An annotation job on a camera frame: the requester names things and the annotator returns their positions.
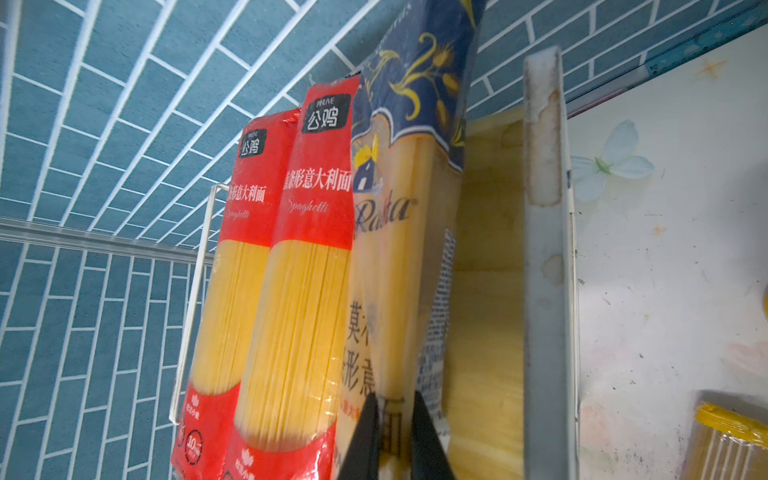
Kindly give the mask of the blue MoliPasta spaghetti bag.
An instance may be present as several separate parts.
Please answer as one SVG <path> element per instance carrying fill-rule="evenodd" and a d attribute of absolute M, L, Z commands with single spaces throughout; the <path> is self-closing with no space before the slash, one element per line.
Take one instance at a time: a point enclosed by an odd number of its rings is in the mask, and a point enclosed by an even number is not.
<path fill-rule="evenodd" d="M 412 479 L 416 391 L 446 454 L 442 393 L 466 96 L 485 10 L 482 1 L 411 1 L 360 68 L 336 479 L 370 393 L 378 401 L 378 479 Z"/>

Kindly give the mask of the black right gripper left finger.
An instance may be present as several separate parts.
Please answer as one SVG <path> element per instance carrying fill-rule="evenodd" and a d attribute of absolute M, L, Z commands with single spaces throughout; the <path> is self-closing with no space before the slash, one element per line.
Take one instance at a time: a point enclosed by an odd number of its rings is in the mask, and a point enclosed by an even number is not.
<path fill-rule="evenodd" d="M 366 396 L 360 419 L 339 470 L 339 480 L 377 480 L 380 425 L 375 393 Z"/>

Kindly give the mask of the red spaghetti bag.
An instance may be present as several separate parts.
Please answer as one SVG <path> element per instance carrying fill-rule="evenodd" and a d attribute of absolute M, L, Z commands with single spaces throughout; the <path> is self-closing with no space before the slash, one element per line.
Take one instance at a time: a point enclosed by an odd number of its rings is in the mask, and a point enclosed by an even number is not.
<path fill-rule="evenodd" d="M 256 118 L 238 144 L 171 455 L 180 479 L 223 474 L 299 117 L 294 109 Z"/>
<path fill-rule="evenodd" d="M 326 479 L 339 409 L 357 77 L 313 86 L 297 125 L 222 475 Z"/>

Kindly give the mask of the yellow Pastatime bag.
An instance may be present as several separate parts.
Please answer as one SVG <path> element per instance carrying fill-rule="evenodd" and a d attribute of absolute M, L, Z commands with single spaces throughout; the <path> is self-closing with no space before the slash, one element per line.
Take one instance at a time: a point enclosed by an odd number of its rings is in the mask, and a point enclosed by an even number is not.
<path fill-rule="evenodd" d="M 767 425 L 731 409 L 701 403 L 681 478 L 767 480 Z"/>

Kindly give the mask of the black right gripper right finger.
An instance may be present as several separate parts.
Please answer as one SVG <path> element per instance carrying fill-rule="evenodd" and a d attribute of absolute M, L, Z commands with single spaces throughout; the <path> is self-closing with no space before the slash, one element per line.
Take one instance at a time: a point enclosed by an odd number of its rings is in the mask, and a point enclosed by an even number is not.
<path fill-rule="evenodd" d="M 420 392 L 415 392 L 412 416 L 411 478 L 413 480 L 455 480 L 437 430 Z"/>

